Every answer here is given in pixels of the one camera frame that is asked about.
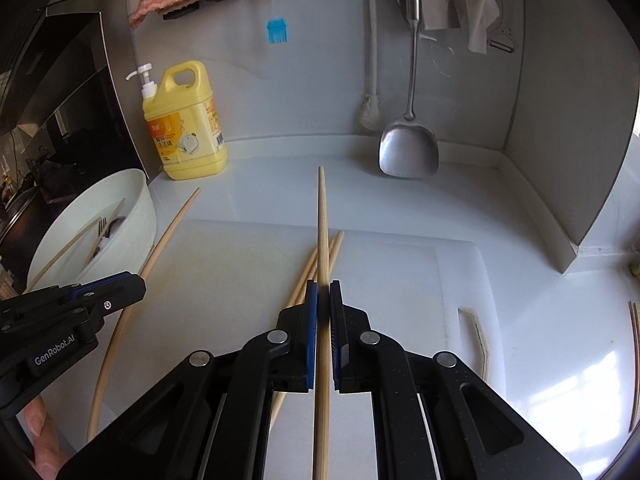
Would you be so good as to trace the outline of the person's left hand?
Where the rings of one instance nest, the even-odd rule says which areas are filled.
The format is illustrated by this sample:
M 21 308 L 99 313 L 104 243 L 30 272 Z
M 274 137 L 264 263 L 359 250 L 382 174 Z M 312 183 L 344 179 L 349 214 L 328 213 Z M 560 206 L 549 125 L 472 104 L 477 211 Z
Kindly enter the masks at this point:
M 36 396 L 25 406 L 23 418 L 34 447 L 34 458 L 30 460 L 32 468 L 41 479 L 55 480 L 67 456 L 41 396 Z

